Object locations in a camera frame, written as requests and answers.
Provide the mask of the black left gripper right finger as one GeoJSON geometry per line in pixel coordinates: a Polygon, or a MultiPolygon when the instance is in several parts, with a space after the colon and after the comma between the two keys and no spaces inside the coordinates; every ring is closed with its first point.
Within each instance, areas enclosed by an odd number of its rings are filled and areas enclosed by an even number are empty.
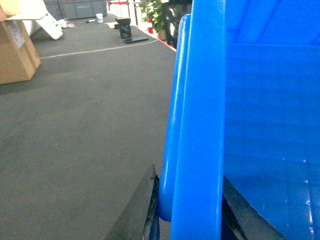
{"type": "Polygon", "coordinates": [[[285,240],[272,224],[262,217],[235,186],[223,177],[222,240],[285,240]]]}

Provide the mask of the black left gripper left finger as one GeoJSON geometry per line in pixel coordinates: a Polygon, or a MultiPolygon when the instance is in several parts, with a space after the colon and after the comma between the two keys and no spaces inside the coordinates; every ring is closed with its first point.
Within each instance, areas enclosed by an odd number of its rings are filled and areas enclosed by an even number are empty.
{"type": "Polygon", "coordinates": [[[158,212],[160,179],[150,165],[105,240],[159,240],[158,212]]]}

